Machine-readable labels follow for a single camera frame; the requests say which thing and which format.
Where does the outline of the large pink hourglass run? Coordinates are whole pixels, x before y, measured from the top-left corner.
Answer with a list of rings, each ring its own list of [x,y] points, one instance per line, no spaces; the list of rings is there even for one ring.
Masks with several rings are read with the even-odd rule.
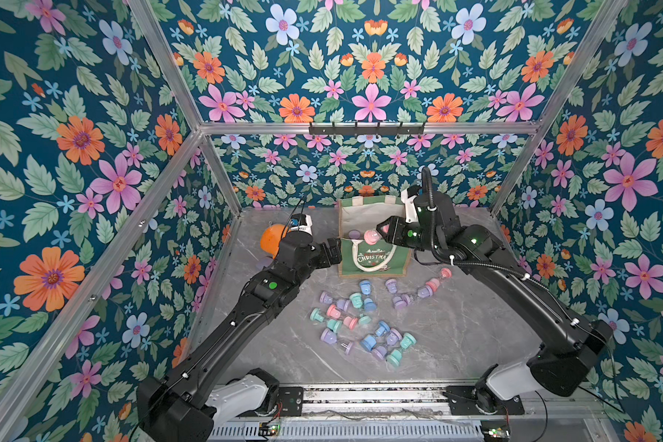
[[[369,246],[376,245],[381,240],[381,235],[375,229],[368,229],[363,235],[364,243]]]

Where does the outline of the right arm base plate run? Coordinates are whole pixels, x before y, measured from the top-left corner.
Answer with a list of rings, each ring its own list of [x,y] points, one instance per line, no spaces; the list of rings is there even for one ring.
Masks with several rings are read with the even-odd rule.
[[[449,410],[452,415],[499,415],[509,416],[524,415],[525,409],[519,397],[508,401],[501,401],[488,392],[488,390],[477,390],[473,385],[447,386],[443,396],[448,400]]]

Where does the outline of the green canvas Christmas bag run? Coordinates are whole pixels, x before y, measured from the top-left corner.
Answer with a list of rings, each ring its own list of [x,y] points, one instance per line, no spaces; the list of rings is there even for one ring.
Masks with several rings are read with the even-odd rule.
[[[403,277],[407,275],[412,252],[386,242],[383,237],[373,246],[364,239],[348,239],[350,230],[359,230],[363,235],[375,229],[389,217],[404,217],[401,199],[392,196],[355,196],[339,202],[339,237],[342,241],[342,263],[339,276],[342,278]]]

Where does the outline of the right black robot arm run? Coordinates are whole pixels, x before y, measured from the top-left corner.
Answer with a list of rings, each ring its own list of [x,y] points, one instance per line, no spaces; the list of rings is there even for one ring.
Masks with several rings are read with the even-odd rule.
[[[541,339],[538,353],[510,364],[493,365],[473,388],[473,402],[484,414],[527,392],[546,390],[569,397],[608,350],[613,329],[605,320],[590,322],[569,309],[519,266],[502,239],[482,225],[464,226],[452,199],[440,193],[431,173],[403,197],[406,214],[393,215],[377,232],[394,246],[431,252],[436,263],[469,274],[492,289]]]

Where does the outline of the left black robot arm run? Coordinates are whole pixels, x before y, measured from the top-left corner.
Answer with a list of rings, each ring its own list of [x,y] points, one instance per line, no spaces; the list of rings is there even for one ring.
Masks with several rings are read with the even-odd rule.
[[[272,263],[252,276],[230,314],[204,342],[161,378],[136,391],[138,429],[155,441],[206,441],[214,428],[248,412],[275,414],[279,381],[261,368],[219,382],[247,344],[300,293],[318,269],[342,261],[338,238],[316,243],[296,230],[283,237]]]

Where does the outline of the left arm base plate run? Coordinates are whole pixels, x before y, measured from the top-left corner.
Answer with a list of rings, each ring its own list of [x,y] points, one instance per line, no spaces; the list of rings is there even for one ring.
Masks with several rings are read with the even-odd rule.
[[[255,410],[239,414],[243,417],[273,418],[275,416],[302,416],[305,390],[300,386],[283,386],[276,393],[270,393],[263,404]]]

